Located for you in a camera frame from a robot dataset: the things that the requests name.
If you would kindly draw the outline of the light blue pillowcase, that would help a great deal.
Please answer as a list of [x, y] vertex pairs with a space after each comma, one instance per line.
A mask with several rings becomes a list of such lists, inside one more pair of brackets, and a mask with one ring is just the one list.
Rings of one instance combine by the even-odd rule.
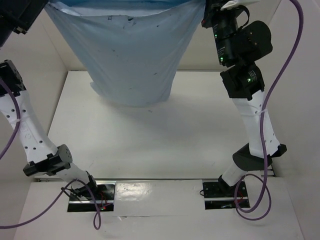
[[203, 0], [50, 0], [45, 11], [112, 102], [166, 101], [205, 10]]

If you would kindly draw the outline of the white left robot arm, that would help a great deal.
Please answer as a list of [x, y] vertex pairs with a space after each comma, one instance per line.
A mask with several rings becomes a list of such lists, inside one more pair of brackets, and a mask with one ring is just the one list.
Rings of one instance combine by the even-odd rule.
[[[46, 0], [2, 0], [0, 2], [0, 44], [11, 33], [26, 34], [48, 2]], [[73, 163], [69, 148], [56, 146], [42, 128], [31, 104], [23, 79], [11, 60], [0, 63], [0, 111], [13, 128], [12, 136], [1, 152], [4, 156], [16, 136], [24, 148], [26, 176], [46, 174], [71, 183], [78, 197], [92, 200], [99, 187], [94, 178]]]

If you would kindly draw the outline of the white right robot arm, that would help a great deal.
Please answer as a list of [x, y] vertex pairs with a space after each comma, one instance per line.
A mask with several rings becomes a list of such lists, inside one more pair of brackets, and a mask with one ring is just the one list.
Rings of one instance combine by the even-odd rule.
[[274, 133], [269, 113], [263, 108], [265, 83], [256, 61], [272, 52], [272, 34], [262, 21], [246, 21], [238, 26], [237, 18], [252, 0], [207, 0], [202, 27], [213, 30], [219, 63], [227, 67], [220, 73], [230, 99], [239, 111], [248, 143], [232, 156], [233, 163], [218, 179], [218, 190], [230, 196], [245, 174], [270, 166], [287, 147]]

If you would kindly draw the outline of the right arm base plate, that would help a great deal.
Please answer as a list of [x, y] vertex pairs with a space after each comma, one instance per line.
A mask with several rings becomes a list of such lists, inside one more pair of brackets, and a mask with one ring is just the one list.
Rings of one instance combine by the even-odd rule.
[[[221, 177], [213, 180], [203, 180], [199, 194], [204, 198], [206, 210], [234, 209], [235, 186], [228, 186]], [[239, 185], [236, 200], [241, 208], [250, 208], [247, 186], [244, 181]]]

